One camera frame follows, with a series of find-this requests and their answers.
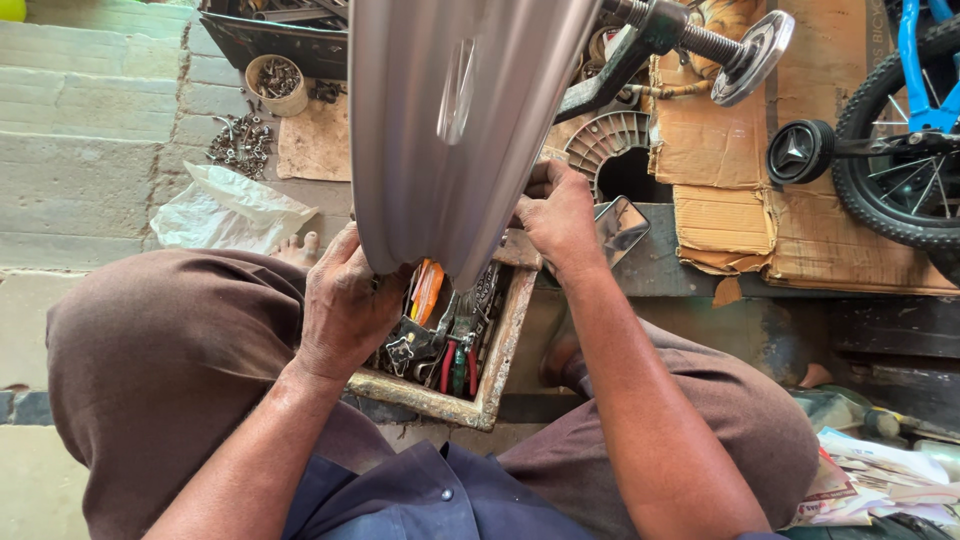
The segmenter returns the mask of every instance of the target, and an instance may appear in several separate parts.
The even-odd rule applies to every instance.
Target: hand
[[[346,384],[400,320],[412,273],[405,265],[382,277],[374,291],[356,223],[348,223],[307,274],[303,338],[291,364],[309,376]]]
[[[534,166],[514,214],[561,283],[597,266],[607,267],[593,228],[593,194],[587,177],[562,161]]]

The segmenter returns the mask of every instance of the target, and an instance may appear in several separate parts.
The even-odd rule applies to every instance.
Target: white plastic bag
[[[183,162],[193,184],[160,207],[150,227],[164,248],[219,248],[269,255],[317,213],[225,167]]]

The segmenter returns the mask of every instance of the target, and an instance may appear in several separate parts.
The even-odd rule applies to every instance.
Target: navy blue shirt
[[[508,475],[492,454],[421,441],[356,475],[310,457],[282,540],[589,539],[552,504]],[[776,534],[743,540],[782,539]]]

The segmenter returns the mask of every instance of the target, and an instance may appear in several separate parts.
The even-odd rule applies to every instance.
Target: phone screen
[[[597,242],[613,268],[650,231],[650,222],[623,195],[613,199],[594,221]]]

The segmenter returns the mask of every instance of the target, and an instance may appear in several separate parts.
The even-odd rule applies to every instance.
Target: training wheel
[[[710,97],[721,107],[733,107],[749,96],[777,66],[793,36],[793,17],[774,10],[761,18],[740,39],[750,55],[742,65],[724,67],[717,75]]]
[[[833,159],[836,134],[823,120],[794,120],[767,146],[767,174],[777,184],[807,184],[824,174]]]

